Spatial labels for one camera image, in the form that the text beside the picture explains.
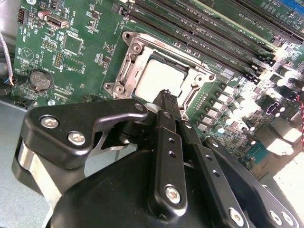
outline black metal arm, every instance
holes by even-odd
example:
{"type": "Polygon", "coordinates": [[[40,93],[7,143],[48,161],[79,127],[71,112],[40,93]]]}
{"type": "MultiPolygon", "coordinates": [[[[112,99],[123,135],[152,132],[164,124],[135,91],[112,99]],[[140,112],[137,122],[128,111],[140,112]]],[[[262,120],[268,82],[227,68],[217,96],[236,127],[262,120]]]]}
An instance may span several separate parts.
{"type": "Polygon", "coordinates": [[[169,91],[146,107],[130,99],[27,113],[12,169],[49,202],[49,227],[299,227],[216,139],[202,145],[169,91]],[[129,143],[138,151],[84,176],[92,151],[129,143]]]}

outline chip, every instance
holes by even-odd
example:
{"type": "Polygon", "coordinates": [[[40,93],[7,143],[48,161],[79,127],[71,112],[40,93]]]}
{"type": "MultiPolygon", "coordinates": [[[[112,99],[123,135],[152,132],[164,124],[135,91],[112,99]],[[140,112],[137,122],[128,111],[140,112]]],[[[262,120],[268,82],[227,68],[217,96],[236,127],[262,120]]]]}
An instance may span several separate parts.
{"type": "Polygon", "coordinates": [[[78,56],[80,54],[83,42],[84,41],[82,39],[66,34],[63,48],[65,51],[78,56]]]}

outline wire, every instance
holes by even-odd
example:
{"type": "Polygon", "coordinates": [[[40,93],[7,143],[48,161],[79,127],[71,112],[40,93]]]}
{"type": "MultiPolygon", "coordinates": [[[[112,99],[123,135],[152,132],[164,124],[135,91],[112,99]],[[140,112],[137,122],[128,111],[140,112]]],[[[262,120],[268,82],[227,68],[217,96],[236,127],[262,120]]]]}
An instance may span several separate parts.
{"type": "Polygon", "coordinates": [[[3,52],[4,52],[4,55],[5,55],[6,63],[8,65],[9,79],[10,79],[9,81],[10,81],[10,84],[12,86],[14,86],[14,82],[13,82],[14,74],[13,74],[13,68],[11,66],[11,61],[10,61],[10,53],[9,53],[8,46],[6,45],[5,40],[2,36],[1,31],[0,31],[0,43],[3,47],[3,52]]]}
{"type": "Polygon", "coordinates": [[[300,99],[300,96],[297,96],[297,100],[301,105],[301,119],[302,119],[302,138],[301,138],[301,143],[302,143],[302,151],[304,151],[304,104],[300,99]]]}

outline silver screw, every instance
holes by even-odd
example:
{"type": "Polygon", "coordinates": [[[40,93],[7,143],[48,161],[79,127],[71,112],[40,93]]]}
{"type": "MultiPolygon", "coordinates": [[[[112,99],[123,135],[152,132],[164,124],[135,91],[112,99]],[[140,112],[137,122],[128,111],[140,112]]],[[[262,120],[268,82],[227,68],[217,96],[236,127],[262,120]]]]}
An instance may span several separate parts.
{"type": "Polygon", "coordinates": [[[212,145],[214,145],[215,147],[219,147],[218,143],[214,140],[211,140],[212,145]]]}
{"type": "Polygon", "coordinates": [[[275,214],[272,210],[270,211],[270,215],[271,215],[272,219],[276,222],[276,224],[278,224],[279,226],[281,226],[283,224],[280,217],[278,217],[278,215],[275,214]]]}
{"type": "Polygon", "coordinates": [[[136,103],[135,105],[135,108],[137,108],[139,111],[143,111],[143,106],[139,103],[136,103]]]}
{"type": "Polygon", "coordinates": [[[290,225],[290,226],[294,226],[294,222],[293,220],[289,217],[289,215],[287,215],[284,211],[282,211],[282,215],[284,217],[284,219],[286,220],[286,222],[290,225]]]}
{"type": "Polygon", "coordinates": [[[168,112],[163,112],[163,114],[167,117],[167,118],[171,118],[171,115],[170,115],[170,113],[168,113],[168,112]]]}
{"type": "Polygon", "coordinates": [[[180,202],[181,195],[175,187],[168,186],[168,187],[166,187],[165,192],[166,192],[166,196],[172,203],[178,204],[180,202]]]}
{"type": "Polygon", "coordinates": [[[191,129],[191,128],[192,128],[191,124],[190,124],[190,123],[188,123],[188,122],[185,122],[185,125],[186,125],[186,127],[188,127],[189,129],[191,129]]]}
{"type": "Polygon", "coordinates": [[[232,218],[232,220],[239,226],[242,227],[244,225],[244,220],[241,214],[235,210],[234,208],[230,208],[229,215],[232,218]]]}
{"type": "Polygon", "coordinates": [[[54,129],[56,127],[58,127],[59,122],[57,119],[53,118],[53,117],[44,117],[41,119],[41,125],[46,127],[46,128],[50,128],[50,129],[54,129]]]}
{"type": "Polygon", "coordinates": [[[68,134],[67,139],[76,146],[81,146],[86,141],[86,138],[80,132],[71,132],[70,134],[68,134]]]}
{"type": "Polygon", "coordinates": [[[55,105],[56,104],[56,102],[54,101],[54,100],[48,100],[47,101],[47,104],[48,104],[48,106],[53,106],[53,105],[55,105]]]}
{"type": "Polygon", "coordinates": [[[36,0],[27,0],[27,3],[32,5],[32,6],[35,5],[36,2],[37,2],[36,0]]]}

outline motherboard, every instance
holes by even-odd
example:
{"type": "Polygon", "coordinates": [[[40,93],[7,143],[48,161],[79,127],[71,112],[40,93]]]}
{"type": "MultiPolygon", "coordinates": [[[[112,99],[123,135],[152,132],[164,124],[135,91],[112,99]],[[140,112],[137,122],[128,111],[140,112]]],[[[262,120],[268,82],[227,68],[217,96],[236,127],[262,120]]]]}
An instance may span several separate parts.
{"type": "Polygon", "coordinates": [[[303,3],[292,2],[22,0],[11,95],[29,108],[147,103],[169,89],[198,135],[246,166],[292,154],[304,91],[303,3]]]}

